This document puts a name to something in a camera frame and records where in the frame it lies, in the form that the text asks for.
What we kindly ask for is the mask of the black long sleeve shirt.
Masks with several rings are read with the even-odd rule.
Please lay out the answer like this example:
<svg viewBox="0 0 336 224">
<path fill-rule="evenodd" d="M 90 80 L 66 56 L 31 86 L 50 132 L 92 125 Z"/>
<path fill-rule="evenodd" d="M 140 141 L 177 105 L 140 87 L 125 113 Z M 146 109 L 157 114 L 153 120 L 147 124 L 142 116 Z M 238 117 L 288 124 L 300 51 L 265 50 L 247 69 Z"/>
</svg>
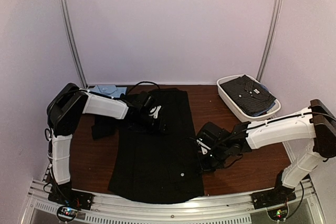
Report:
<svg viewBox="0 0 336 224">
<path fill-rule="evenodd" d="M 96 115 L 94 140 L 119 132 L 117 159 L 108 191 L 138 202 L 177 204 L 204 195 L 194 144 L 195 129 L 188 94 L 177 88 L 152 90 L 161 105 L 167 133 L 127 119 Z"/>
</svg>

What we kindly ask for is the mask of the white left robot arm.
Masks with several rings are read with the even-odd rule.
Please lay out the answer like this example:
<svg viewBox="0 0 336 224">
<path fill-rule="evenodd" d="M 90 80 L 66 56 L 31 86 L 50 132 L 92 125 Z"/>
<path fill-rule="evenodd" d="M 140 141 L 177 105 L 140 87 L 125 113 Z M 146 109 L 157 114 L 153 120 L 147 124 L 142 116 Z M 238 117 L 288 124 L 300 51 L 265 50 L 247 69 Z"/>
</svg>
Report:
<svg viewBox="0 0 336 224">
<path fill-rule="evenodd" d="M 167 126 L 162 116 L 163 107 L 148 92 L 118 98 L 82 89 L 68 83 L 47 107 L 46 138 L 51 176 L 59 185 L 54 194 L 64 205 L 71 205 L 75 192 L 64 184 L 71 181 L 70 144 L 84 114 L 106 116 L 116 120 L 132 120 L 153 133 L 165 134 Z"/>
</svg>

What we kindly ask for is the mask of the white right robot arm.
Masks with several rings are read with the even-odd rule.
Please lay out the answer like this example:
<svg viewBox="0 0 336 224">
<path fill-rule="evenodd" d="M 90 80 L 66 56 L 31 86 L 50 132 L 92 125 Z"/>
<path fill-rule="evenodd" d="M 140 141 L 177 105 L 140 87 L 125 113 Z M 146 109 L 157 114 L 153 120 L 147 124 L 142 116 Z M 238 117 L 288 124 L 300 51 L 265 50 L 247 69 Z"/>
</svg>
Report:
<svg viewBox="0 0 336 224">
<path fill-rule="evenodd" d="M 212 172 L 223 168 L 231 156 L 294 140 L 308 140 L 308 144 L 280 172 L 275 188 L 269 192 L 271 202 L 279 204 L 320 163 L 335 157 L 335 117 L 320 100 L 314 99 L 308 107 L 290 115 L 238 123 L 231 132 L 208 122 L 195 143 L 202 171 Z"/>
</svg>

